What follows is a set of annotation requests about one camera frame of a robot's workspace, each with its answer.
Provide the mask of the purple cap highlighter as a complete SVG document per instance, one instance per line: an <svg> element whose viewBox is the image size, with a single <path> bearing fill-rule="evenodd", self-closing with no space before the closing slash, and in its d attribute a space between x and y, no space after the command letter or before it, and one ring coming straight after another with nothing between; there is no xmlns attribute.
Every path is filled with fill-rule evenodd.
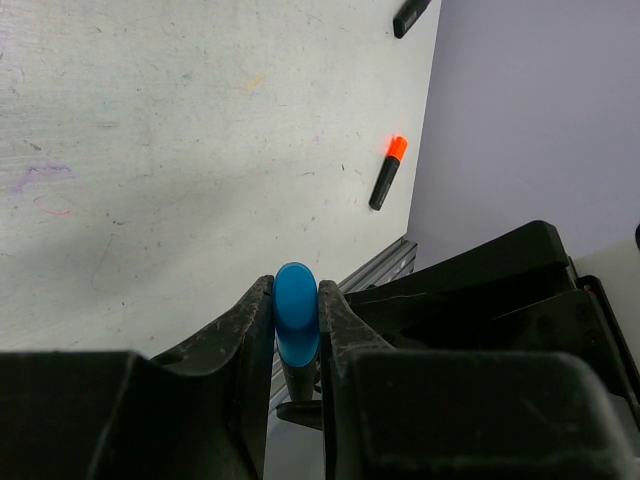
<svg viewBox="0 0 640 480"><path fill-rule="evenodd" d="M420 16L426 11L431 0L406 0L393 18L394 36L402 39Z"/></svg>

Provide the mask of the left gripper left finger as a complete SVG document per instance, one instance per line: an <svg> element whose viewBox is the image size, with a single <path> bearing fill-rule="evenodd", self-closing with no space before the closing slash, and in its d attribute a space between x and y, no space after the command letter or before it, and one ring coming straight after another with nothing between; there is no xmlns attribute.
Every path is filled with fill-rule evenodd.
<svg viewBox="0 0 640 480"><path fill-rule="evenodd" d="M259 479L274 326L271 276L169 350L1 357L5 479Z"/></svg>

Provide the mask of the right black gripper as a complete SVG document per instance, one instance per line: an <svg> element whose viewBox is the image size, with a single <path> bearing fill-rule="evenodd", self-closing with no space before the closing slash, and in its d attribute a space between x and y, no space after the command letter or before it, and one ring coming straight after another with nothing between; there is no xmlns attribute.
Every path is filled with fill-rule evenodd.
<svg viewBox="0 0 640 480"><path fill-rule="evenodd" d="M574 355L639 412L639 372L603 285L576 275L545 221L346 299L396 348Z"/></svg>

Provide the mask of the orange cap highlighter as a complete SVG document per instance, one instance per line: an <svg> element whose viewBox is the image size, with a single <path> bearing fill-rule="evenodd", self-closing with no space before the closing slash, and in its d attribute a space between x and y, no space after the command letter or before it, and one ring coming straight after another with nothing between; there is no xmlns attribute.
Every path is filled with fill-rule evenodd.
<svg viewBox="0 0 640 480"><path fill-rule="evenodd" d="M408 141L403 136L395 136L390 143L385 159L377 177L375 186L369 199L369 207L379 211L388 195L399 166L408 147Z"/></svg>

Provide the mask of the blue cap highlighter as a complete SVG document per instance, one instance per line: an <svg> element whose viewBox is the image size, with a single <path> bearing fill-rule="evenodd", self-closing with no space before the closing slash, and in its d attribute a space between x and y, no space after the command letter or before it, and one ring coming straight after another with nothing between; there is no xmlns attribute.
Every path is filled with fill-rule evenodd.
<svg viewBox="0 0 640 480"><path fill-rule="evenodd" d="M279 356L292 402L314 393L319 348L318 287L299 262L283 265L274 279L273 315Z"/></svg>

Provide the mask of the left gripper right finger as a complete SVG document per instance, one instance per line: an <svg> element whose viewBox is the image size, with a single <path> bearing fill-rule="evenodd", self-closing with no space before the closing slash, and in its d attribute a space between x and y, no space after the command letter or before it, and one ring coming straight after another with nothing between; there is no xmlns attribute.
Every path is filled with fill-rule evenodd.
<svg viewBox="0 0 640 480"><path fill-rule="evenodd" d="M565 353L351 348L324 395L329 479L635 479L604 385Z"/></svg>

